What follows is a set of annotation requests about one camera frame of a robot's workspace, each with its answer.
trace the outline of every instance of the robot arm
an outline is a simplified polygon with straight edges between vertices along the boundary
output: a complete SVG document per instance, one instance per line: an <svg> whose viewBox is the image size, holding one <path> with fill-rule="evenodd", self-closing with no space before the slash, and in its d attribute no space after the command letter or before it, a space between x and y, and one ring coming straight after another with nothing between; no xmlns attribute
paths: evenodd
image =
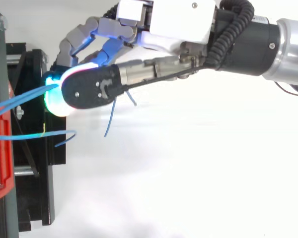
<svg viewBox="0 0 298 238"><path fill-rule="evenodd" d="M76 54L96 35L110 39L83 60L99 67L71 69L61 77L65 102L77 109L99 107L130 88L187 78L204 68L298 85L298 21L255 16L247 0L223 0L219 9L213 0L194 1L121 0L109 15L90 17L71 31L52 70L76 66ZM173 56L106 66L136 44Z"/></svg>

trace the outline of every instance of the white wall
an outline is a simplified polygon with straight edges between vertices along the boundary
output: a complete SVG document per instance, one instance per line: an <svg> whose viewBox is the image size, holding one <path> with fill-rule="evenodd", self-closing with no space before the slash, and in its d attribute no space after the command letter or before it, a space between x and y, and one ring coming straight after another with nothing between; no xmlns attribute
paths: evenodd
<svg viewBox="0 0 298 238"><path fill-rule="evenodd" d="M298 0L253 0L298 20ZM51 61L60 40L114 0L0 0L7 42ZM99 39L81 56L101 47ZM119 61L161 55L135 49ZM298 98L261 77L202 71L68 118L78 130L55 166L56 220L23 238L298 238Z"/></svg>

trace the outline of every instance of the glowing fingertip sensor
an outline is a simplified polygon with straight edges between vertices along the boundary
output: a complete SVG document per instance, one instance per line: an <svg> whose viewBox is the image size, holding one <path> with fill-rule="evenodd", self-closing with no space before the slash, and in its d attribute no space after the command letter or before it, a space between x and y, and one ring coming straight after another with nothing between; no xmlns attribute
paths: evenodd
<svg viewBox="0 0 298 238"><path fill-rule="evenodd" d="M44 102L47 110L58 117L69 116L75 109L64 101L60 78L46 78L45 85L51 84L58 84L59 86L45 93Z"/></svg>
<svg viewBox="0 0 298 238"><path fill-rule="evenodd" d="M62 95L62 84L63 82L72 74L84 71L87 69L97 68L98 64L95 63L85 63L75 66L67 70L62 76L49 76L45 80L45 85L58 84L59 87L47 91L44 95L44 102L47 110L58 117L67 117L75 108L69 106Z"/></svg>

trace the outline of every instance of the metal tube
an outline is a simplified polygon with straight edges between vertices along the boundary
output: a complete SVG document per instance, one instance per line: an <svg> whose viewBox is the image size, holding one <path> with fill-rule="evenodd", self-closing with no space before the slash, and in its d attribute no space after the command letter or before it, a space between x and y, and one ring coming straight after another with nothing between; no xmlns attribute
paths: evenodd
<svg viewBox="0 0 298 238"><path fill-rule="evenodd" d="M277 21L281 39L275 61L263 74L267 80L298 85L298 21Z"/></svg>
<svg viewBox="0 0 298 238"><path fill-rule="evenodd" d="M14 167L14 176L31 176L31 175L34 175L34 173L29 165Z"/></svg>
<svg viewBox="0 0 298 238"><path fill-rule="evenodd" d="M16 65L19 63L21 55L7 55L6 56L6 63L8 65Z"/></svg>

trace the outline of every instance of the coiled black cable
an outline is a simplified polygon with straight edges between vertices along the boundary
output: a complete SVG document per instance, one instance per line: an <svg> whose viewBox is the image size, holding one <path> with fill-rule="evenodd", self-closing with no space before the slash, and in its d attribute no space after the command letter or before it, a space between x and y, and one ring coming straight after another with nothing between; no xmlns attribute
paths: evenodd
<svg viewBox="0 0 298 238"><path fill-rule="evenodd" d="M114 5L111 9L109 9L103 17L110 18L110 19L116 19L117 15L117 7L118 4Z"/></svg>
<svg viewBox="0 0 298 238"><path fill-rule="evenodd" d="M234 11L238 9L239 14L211 46L205 66L213 69L220 68L227 52L254 17L254 7L247 0L223 0L220 9Z"/></svg>

